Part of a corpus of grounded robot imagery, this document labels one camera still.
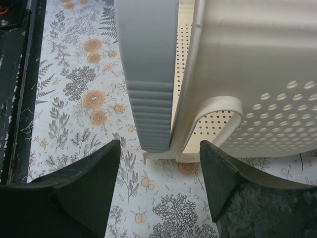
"gray plastic panel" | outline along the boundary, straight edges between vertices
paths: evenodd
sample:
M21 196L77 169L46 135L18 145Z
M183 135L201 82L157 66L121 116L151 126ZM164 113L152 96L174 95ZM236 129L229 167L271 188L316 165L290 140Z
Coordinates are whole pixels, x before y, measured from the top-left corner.
M125 81L141 148L169 150L178 1L115 0Z

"black metal frame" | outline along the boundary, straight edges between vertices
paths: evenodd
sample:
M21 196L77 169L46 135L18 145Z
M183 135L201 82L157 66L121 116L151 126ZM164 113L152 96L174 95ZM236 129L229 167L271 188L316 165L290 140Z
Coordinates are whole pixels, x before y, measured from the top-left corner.
M0 28L0 184L26 182L28 172L46 0L32 3L21 24Z

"floral wallpaper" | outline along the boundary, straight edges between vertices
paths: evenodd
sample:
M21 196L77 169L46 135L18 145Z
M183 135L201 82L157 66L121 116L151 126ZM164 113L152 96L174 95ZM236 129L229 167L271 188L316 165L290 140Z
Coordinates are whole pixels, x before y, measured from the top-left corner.
M113 0L48 0L40 62L28 181L119 139L121 164L107 238L218 237L200 164L142 161ZM241 160L284 179L316 185L316 157L317 150Z

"dark green object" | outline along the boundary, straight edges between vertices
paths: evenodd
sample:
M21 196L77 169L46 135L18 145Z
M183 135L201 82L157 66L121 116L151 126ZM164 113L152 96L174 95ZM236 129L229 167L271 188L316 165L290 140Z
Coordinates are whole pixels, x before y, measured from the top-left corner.
M31 183L0 186L0 237L104 238L119 163L115 140Z
M257 170L208 141L200 158L220 238L317 237L317 187Z

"cream plastic surface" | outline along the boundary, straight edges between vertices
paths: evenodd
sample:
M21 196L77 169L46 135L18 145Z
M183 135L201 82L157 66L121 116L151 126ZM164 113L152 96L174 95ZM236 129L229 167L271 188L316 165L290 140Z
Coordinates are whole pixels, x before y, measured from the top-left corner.
M234 157L315 149L316 12L308 0L180 1L170 150L145 158L198 162L205 139Z

